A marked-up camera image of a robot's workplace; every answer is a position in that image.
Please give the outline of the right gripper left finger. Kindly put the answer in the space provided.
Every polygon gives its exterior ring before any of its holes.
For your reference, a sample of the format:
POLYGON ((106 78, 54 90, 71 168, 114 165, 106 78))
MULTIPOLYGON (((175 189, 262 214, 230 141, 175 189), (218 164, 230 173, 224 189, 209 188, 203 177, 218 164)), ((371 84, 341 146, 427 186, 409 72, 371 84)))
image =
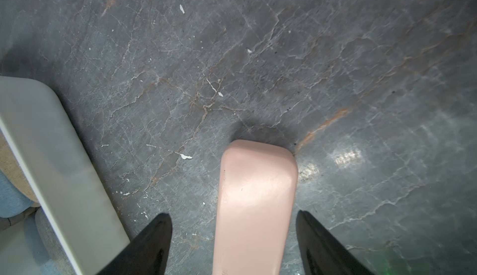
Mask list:
POLYGON ((170 251, 172 221, 157 215, 99 275, 163 275, 170 251))

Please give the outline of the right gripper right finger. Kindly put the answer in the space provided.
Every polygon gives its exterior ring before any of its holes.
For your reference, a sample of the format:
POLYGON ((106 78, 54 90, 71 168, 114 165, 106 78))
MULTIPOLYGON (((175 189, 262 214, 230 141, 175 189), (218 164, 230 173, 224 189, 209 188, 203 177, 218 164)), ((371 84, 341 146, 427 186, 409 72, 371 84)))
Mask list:
POLYGON ((296 218, 296 236, 307 275, 370 275, 316 218, 301 210, 296 218))

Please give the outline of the pink glasses case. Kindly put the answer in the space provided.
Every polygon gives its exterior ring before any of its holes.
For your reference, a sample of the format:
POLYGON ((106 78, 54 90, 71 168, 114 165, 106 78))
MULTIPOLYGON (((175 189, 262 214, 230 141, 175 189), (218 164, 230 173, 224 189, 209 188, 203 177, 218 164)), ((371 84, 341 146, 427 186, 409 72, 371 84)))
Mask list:
POLYGON ((235 140, 221 158, 214 275, 279 274, 298 183, 283 147, 235 140))

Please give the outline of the blue glasses case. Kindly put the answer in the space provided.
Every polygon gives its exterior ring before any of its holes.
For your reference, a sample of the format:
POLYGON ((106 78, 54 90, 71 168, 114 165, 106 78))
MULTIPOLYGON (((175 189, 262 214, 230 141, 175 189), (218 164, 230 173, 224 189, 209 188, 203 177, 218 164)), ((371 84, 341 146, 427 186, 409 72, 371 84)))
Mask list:
POLYGON ((1 218, 14 217, 31 207, 34 202, 23 195, 1 172, 1 218))

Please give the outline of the purple glasses case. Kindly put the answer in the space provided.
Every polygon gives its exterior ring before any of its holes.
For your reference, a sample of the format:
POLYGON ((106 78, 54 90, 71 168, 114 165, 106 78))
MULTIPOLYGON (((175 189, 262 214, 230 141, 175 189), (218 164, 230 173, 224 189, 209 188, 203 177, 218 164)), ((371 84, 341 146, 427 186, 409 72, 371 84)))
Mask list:
POLYGON ((37 230, 53 266, 60 275, 75 275, 76 272, 66 255, 59 239, 57 238, 50 222, 43 209, 39 209, 35 214, 37 230))

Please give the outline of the tan glasses case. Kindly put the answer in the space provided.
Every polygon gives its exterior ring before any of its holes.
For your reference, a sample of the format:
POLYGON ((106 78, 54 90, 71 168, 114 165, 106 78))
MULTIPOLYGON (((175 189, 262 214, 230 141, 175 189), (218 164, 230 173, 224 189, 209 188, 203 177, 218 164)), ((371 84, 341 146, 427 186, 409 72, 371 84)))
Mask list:
POLYGON ((33 202, 33 207, 40 207, 23 170, 14 156, 9 144, 1 133, 1 171, 22 195, 33 202))

